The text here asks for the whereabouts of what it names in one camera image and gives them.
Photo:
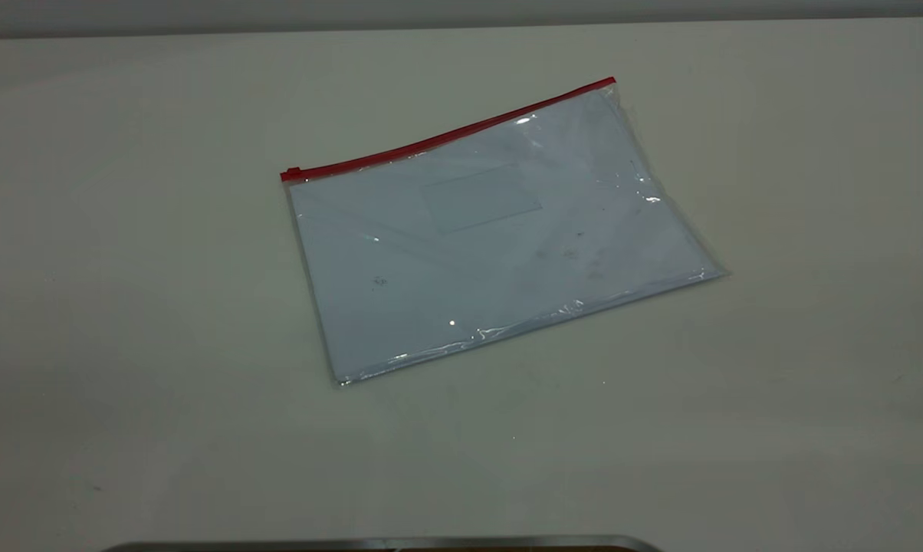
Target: plastic document pouch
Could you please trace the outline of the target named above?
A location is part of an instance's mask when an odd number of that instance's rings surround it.
[[[341,383],[721,275],[613,78],[281,179]]]

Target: white table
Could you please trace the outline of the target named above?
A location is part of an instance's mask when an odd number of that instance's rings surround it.
[[[332,384],[277,172],[609,74],[731,276]],[[592,532],[923,550],[923,20],[0,41],[0,550]]]

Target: table surface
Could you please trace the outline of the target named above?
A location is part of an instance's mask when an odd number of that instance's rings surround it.
[[[609,75],[727,267],[340,388],[277,173]],[[923,18],[0,41],[0,550],[923,549]]]

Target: gray wall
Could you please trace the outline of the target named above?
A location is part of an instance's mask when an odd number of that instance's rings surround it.
[[[0,38],[923,15],[923,0],[0,0]]]

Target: red zipper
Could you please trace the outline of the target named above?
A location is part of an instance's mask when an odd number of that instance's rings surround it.
[[[577,88],[577,90],[571,90],[567,94],[561,94],[559,97],[552,97],[547,100],[543,100],[533,105],[527,105],[521,109],[516,109],[502,115],[497,115],[491,119],[486,119],[485,121],[479,121],[478,123],[472,123],[468,126],[462,126],[461,129],[449,130],[443,135],[438,135],[434,137],[429,137],[427,140],[420,140],[417,143],[409,144],[409,146],[398,147],[396,149],[391,149],[389,151],[383,151],[383,153],[375,153],[373,155],[367,155],[366,157],[360,157],[359,159],[353,159],[350,161],[343,161],[342,163],[334,163],[332,165],[324,165],[322,167],[315,167],[313,169],[302,169],[299,167],[294,167],[287,169],[285,172],[281,172],[281,182],[293,181],[293,179],[315,179],[326,176],[338,175],[342,173],[348,173],[352,171],[359,171],[366,167],[373,167],[374,165],[382,165],[384,163],[390,163],[391,161],[397,161],[417,153],[422,153],[422,151],[433,150],[435,147],[444,146],[450,141],[461,139],[461,137],[471,136],[473,133],[480,132],[480,130],[485,130],[490,127],[495,127],[499,123],[507,122],[510,119],[515,119],[520,115],[526,115],[538,109],[547,107],[548,105],[557,104],[557,102],[564,101],[573,97],[579,97],[581,94],[586,94],[591,90],[599,90],[599,88],[608,87],[611,84],[615,84],[615,77],[602,78],[602,80],[596,81],[596,83],[591,83],[585,85],[585,87]]]

